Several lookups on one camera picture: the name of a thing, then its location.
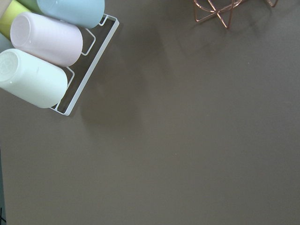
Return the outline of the yellow plastic cup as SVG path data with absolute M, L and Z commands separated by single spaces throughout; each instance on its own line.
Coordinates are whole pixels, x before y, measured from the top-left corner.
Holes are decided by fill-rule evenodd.
M 0 1 L 0 32 L 7 39 L 10 39 L 13 20 L 23 12 L 30 12 L 30 10 L 16 0 L 11 0 L 9 4 L 7 0 Z

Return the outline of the green plastic cup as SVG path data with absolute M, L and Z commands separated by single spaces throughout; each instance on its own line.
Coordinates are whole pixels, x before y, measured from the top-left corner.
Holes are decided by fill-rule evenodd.
M 24 5 L 27 9 L 35 13 L 42 13 L 38 7 L 36 0 L 18 0 L 22 5 Z

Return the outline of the light blue plastic cup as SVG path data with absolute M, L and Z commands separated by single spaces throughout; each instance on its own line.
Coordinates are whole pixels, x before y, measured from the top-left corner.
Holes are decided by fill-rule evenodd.
M 0 33 L 0 52 L 12 48 L 14 48 L 12 43 L 3 34 Z

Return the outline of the white plastic cup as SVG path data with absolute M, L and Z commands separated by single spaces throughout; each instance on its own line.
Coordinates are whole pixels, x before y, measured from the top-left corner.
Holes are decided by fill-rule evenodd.
M 18 49 L 0 54 L 0 88 L 40 108 L 61 101 L 68 88 L 65 72 Z

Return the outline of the pink plastic cup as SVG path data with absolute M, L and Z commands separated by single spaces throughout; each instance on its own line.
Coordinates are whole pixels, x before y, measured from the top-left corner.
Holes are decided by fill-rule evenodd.
M 30 12 L 13 20 L 10 39 L 15 48 L 62 67 L 75 64 L 83 49 L 77 26 Z

